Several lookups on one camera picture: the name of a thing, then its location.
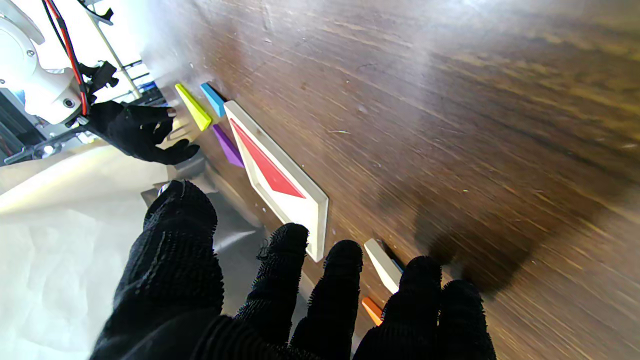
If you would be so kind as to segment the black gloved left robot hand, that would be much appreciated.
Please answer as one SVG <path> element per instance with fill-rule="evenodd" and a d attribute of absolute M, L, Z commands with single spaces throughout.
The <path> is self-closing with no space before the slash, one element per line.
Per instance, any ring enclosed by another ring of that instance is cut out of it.
<path fill-rule="evenodd" d="M 483 300 L 442 267 L 413 258 L 382 322 L 352 353 L 361 246 L 345 239 L 326 256 L 307 314 L 290 334 L 307 229 L 286 223 L 258 255 L 260 266 L 235 316 L 222 313 L 223 272 L 214 251 L 217 212 L 187 180 L 171 181 L 147 210 L 92 360 L 494 360 Z"/>

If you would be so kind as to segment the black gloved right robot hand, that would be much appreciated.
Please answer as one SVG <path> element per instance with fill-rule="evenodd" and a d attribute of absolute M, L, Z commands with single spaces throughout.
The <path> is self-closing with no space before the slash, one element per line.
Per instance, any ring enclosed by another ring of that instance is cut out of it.
<path fill-rule="evenodd" d="M 86 117 L 86 129 L 129 157 L 175 166 L 193 158 L 200 150 L 200 146 L 189 139 L 160 148 L 173 130 L 176 115 L 173 107 L 124 105 L 110 100 L 92 105 Z"/>

